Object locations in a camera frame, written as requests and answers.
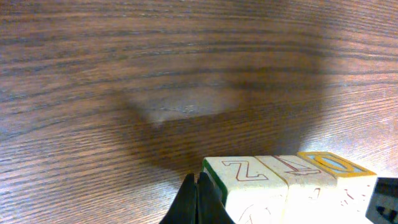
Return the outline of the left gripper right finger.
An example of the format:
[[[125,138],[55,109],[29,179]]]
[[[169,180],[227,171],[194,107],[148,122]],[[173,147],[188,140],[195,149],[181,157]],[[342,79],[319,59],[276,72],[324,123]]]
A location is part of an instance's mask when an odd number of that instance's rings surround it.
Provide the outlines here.
[[[377,179],[366,218],[374,224],[397,224],[397,178]]]

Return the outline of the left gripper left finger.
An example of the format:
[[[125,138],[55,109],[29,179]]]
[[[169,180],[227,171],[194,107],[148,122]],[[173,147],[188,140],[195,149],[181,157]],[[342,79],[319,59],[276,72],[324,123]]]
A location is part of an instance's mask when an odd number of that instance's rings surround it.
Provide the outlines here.
[[[186,175],[159,224],[234,224],[205,172]]]

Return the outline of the cream block red drawing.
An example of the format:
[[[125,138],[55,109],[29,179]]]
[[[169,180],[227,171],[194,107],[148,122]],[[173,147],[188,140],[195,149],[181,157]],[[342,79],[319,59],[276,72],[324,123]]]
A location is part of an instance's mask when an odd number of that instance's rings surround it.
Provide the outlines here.
[[[331,152],[299,152],[303,160],[336,180],[329,212],[338,223],[364,223],[377,174]]]

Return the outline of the green edged letter block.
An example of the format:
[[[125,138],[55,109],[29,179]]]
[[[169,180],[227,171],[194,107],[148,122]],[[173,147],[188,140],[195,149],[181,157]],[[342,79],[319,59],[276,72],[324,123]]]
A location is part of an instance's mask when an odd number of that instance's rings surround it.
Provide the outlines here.
[[[282,223],[288,186],[255,157],[206,157],[202,171],[235,223]]]

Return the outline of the plain cream yellow block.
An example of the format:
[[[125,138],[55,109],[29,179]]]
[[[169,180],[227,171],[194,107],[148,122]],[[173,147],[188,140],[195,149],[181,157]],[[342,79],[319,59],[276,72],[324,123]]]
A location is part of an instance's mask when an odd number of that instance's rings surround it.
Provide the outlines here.
[[[314,224],[333,205],[336,179],[299,156],[256,156],[288,186],[283,223]]]

